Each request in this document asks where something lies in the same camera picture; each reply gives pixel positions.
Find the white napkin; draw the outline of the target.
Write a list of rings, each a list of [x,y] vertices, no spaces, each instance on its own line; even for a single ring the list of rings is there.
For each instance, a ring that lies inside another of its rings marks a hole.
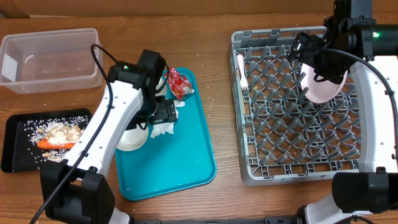
[[[177,108],[181,108],[185,106],[184,101],[178,101],[174,100],[174,105],[175,105],[175,112],[176,116],[178,118],[179,112]],[[150,134],[151,138],[155,138],[156,136],[159,136],[161,134],[165,135],[166,133],[173,134],[174,133],[174,122],[168,122],[168,123],[161,123],[161,124],[155,124],[153,125],[152,132]]]

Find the red snack wrapper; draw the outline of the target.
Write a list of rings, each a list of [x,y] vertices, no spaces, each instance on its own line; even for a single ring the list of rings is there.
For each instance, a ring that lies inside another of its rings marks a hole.
[[[169,70],[167,84],[178,101],[183,101],[188,95],[195,91],[187,77],[183,76],[173,67]]]

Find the white bowl with rice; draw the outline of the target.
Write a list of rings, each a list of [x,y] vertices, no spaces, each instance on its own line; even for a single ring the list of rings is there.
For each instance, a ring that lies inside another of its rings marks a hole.
[[[142,147],[149,135],[149,128],[142,130],[141,128],[125,130],[122,138],[117,146],[121,151],[134,151]]]

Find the white plastic fork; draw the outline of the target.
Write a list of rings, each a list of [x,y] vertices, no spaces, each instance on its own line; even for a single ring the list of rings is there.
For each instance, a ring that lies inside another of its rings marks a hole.
[[[241,54],[237,54],[237,63],[240,72],[240,86],[242,91],[249,91],[248,81],[246,79],[245,71],[244,71],[244,57]]]

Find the pile of rice and nuts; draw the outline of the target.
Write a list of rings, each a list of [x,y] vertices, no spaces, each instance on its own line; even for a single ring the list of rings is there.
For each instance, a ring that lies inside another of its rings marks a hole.
[[[50,118],[28,120],[23,122],[22,130],[27,135],[30,155],[35,163],[44,161],[60,162],[70,149],[41,149],[37,142],[48,139],[52,144],[68,142],[77,143],[89,122],[89,116],[72,116],[69,118]]]

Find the orange carrot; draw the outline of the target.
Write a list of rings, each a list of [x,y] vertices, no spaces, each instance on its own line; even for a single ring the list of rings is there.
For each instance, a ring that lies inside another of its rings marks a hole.
[[[74,145],[74,142],[52,144],[48,139],[42,139],[37,142],[37,147],[41,149],[71,149]]]

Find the wooden chopstick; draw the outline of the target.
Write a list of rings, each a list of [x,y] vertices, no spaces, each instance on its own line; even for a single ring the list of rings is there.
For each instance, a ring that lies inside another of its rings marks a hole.
[[[241,91],[241,101],[242,101],[242,103],[241,103],[242,114],[244,115],[245,114],[245,105],[244,105],[244,92],[243,91]]]

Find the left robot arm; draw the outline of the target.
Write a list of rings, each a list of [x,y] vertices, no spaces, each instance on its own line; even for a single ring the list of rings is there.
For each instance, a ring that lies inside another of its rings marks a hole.
[[[163,105],[172,100],[160,96],[159,81],[169,68],[165,60],[137,65],[118,61],[103,73],[103,98],[85,132],[62,162],[46,162],[40,171],[44,204],[40,212],[64,223],[134,223],[134,217],[115,206],[106,180],[111,160],[125,130],[134,126],[175,121],[166,118]]]

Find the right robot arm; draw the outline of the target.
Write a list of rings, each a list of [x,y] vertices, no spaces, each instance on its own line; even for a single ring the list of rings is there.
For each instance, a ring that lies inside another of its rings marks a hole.
[[[310,69],[307,98],[324,103],[350,73],[358,95],[357,172],[338,172],[332,191],[304,206],[304,223],[348,223],[397,209],[397,26],[370,17],[331,16],[322,37],[299,32],[287,56]]]

